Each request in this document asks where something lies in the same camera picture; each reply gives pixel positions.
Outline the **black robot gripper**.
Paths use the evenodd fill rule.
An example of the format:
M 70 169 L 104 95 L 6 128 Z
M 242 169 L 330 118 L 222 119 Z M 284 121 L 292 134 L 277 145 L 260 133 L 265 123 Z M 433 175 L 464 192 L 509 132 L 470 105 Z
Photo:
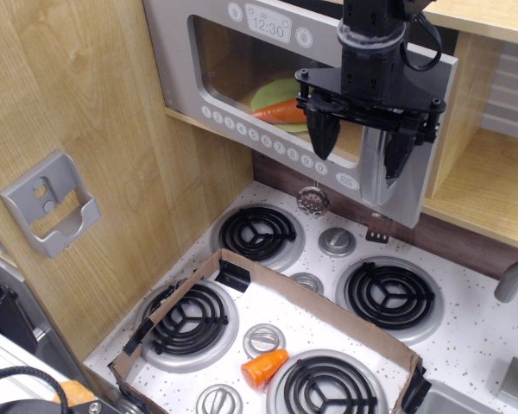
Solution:
M 433 77 L 443 57 L 436 44 L 431 59 L 414 57 L 405 39 L 374 50 L 343 44 L 341 66 L 299 69 L 297 106 L 316 155 L 330 155 L 341 121 L 378 129 L 388 134 L 385 178 L 398 179 L 414 147 L 436 140 L 446 110 L 445 86 Z

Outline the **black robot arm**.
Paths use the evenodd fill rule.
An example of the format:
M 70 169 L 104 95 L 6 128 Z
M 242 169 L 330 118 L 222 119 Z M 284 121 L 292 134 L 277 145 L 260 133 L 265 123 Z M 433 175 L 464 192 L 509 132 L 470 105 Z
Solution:
M 401 175 L 414 146 L 434 141 L 446 104 L 435 92 L 415 85 L 408 73 L 427 72 L 407 56 L 409 29 L 417 22 L 440 44 L 437 29 L 423 14 L 426 1 L 346 1 L 338 24 L 342 47 L 338 68 L 300 69 L 297 106 L 306 116 L 314 152 L 326 159 L 345 120 L 389 134 L 382 150 L 385 178 Z

